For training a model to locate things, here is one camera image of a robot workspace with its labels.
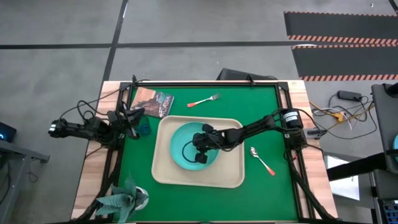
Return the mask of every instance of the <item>teal bowl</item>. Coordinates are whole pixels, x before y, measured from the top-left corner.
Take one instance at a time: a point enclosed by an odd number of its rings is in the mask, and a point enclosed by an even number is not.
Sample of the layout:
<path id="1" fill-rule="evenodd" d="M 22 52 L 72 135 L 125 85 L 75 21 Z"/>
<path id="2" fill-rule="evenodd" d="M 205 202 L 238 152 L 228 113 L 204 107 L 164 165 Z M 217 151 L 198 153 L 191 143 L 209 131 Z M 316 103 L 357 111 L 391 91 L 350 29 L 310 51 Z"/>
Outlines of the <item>teal bowl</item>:
<path id="1" fill-rule="evenodd" d="M 201 122 L 191 122 L 184 124 L 179 127 L 173 134 L 170 143 L 170 153 L 174 161 L 182 168 L 187 170 L 202 170 L 213 163 L 218 155 L 218 150 L 212 149 L 207 151 L 207 163 L 201 164 L 198 162 L 189 162 L 182 156 L 182 148 L 184 145 L 192 141 L 193 135 L 195 133 L 203 133 L 201 130 L 203 123 Z M 185 147 L 184 155 L 187 159 L 194 161 L 197 149 L 193 146 L 192 142 Z"/>

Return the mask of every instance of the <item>book cover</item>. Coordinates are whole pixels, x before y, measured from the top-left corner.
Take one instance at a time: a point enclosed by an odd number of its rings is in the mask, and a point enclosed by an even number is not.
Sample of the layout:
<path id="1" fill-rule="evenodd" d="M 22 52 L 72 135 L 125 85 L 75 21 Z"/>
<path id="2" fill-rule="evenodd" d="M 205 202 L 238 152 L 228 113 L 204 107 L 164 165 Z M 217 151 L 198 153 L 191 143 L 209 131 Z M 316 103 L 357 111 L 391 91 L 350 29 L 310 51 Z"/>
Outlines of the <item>book cover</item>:
<path id="1" fill-rule="evenodd" d="M 132 101 L 131 109 L 145 108 L 144 114 L 164 118 L 169 115 L 173 100 L 173 95 L 139 87 Z"/>

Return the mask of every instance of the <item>beige tray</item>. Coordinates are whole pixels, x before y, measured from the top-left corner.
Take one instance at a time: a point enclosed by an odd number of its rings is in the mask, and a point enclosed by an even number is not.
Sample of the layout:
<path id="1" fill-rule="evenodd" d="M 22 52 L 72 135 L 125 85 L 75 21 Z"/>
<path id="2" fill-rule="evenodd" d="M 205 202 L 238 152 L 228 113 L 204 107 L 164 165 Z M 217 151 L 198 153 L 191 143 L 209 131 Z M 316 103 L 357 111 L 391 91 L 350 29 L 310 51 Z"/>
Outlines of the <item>beige tray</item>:
<path id="1" fill-rule="evenodd" d="M 163 184 L 182 184 L 206 187 L 235 188 L 244 179 L 244 145 L 231 152 L 219 151 L 216 160 L 203 170 L 186 170 L 170 154 L 170 140 L 174 132 L 189 122 L 203 122 L 215 129 L 242 128 L 235 119 L 201 118 L 192 116 L 167 116 L 159 123 L 152 162 L 152 176 Z"/>

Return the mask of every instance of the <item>orange striped tape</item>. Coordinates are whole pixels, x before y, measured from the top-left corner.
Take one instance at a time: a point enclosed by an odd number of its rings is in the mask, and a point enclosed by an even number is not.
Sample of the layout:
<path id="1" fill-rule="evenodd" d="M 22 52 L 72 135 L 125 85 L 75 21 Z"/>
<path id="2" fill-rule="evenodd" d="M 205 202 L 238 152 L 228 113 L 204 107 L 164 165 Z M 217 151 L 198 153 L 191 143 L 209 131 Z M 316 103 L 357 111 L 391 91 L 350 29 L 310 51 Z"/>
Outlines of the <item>orange striped tape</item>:
<path id="1" fill-rule="evenodd" d="M 398 80 L 398 75 L 312 75 L 300 77 L 306 82 L 322 81 L 362 81 L 362 80 Z"/>
<path id="2" fill-rule="evenodd" d="M 318 42 L 338 42 L 338 43 L 354 43 L 354 44 L 398 44 L 398 39 L 377 39 L 377 38 L 360 38 L 360 37 L 323 37 L 312 35 L 288 35 L 290 40 L 306 40 Z"/>
<path id="3" fill-rule="evenodd" d="M 342 15 L 342 16 L 380 16 L 380 17 L 398 17 L 397 15 L 379 15 L 379 14 L 353 14 L 353 13 L 332 13 L 332 12 L 298 12 L 298 11 L 284 11 L 286 13 L 300 13 L 300 14 L 323 14 L 323 15 Z"/>
<path id="4" fill-rule="evenodd" d="M 350 47 L 397 47 L 397 44 L 341 44 L 341 45 L 295 45 L 292 49 L 315 49 L 315 48 L 350 48 Z"/>

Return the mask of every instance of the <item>gray floor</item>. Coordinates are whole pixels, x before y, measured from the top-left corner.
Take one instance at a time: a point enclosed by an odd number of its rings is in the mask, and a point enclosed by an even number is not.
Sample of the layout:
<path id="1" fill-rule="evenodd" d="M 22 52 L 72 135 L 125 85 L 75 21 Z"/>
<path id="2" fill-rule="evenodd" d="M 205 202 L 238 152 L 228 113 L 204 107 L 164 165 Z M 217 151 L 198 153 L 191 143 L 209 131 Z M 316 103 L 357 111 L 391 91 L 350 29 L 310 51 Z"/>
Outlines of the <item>gray floor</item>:
<path id="1" fill-rule="evenodd" d="M 121 0 L 0 0 L 0 44 L 109 43 L 120 5 Z M 130 0 L 120 42 L 287 40 L 283 11 L 394 14 L 386 0 Z M 78 100 L 98 96 L 108 52 L 0 50 L 0 120 L 18 129 L 17 144 L 51 154 L 48 164 L 32 165 L 40 179 L 26 184 L 11 223 L 69 219 L 87 142 L 53 139 L 47 130 Z M 289 47 L 229 47 L 119 49 L 110 80 L 130 80 L 132 74 L 151 80 L 213 80 L 223 67 L 298 79 Z M 316 82 L 306 87 L 310 100 L 326 106 L 338 90 L 369 95 L 373 83 Z M 76 113 L 66 118 L 80 121 Z M 331 118 L 317 121 L 333 124 Z M 369 120 L 358 123 L 352 132 L 346 124 L 332 130 L 355 136 L 372 128 Z M 381 150 L 377 131 L 351 141 L 325 136 L 321 143 L 326 151 L 358 157 Z M 371 221 L 364 208 L 336 204 L 344 220 Z"/>

